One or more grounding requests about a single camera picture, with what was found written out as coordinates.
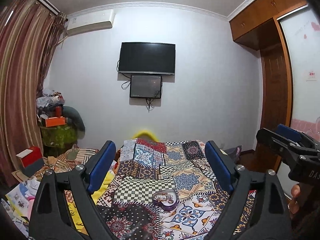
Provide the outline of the person's right hand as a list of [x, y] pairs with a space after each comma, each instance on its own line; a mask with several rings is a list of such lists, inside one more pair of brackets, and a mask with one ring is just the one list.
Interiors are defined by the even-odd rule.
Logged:
[[298, 197], [300, 196], [300, 185], [296, 184], [291, 189], [292, 199], [288, 204], [290, 215], [295, 215], [299, 210]]

